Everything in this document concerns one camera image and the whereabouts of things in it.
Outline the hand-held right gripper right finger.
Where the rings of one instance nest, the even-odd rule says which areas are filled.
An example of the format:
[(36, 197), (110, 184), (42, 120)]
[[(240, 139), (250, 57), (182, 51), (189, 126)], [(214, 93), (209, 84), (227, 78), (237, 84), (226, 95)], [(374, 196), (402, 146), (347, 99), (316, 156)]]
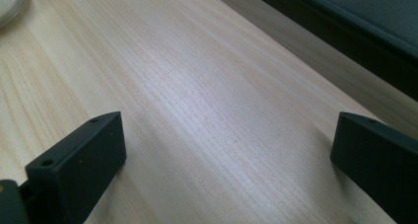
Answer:
[(342, 112), (330, 160), (397, 224), (418, 224), (418, 140)]

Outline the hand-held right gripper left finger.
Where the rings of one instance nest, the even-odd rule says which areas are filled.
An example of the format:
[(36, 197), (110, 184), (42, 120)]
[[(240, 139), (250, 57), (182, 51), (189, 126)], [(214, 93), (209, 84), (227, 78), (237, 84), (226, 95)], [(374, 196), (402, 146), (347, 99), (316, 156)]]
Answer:
[(26, 165), (31, 224), (83, 224), (125, 161), (119, 112), (85, 122)]

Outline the dark furniture panel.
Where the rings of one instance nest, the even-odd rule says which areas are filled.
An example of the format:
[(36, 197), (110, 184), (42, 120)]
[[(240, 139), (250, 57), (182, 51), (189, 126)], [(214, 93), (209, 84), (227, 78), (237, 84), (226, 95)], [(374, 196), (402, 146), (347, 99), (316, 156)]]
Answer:
[(262, 0), (418, 102), (418, 0)]

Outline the white round dish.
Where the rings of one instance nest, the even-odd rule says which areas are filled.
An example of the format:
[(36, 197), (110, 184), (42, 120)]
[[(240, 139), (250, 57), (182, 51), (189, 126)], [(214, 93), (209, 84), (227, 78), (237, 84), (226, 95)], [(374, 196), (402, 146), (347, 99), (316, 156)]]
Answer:
[(0, 0), (0, 28), (6, 26), (20, 13), (25, 0)]

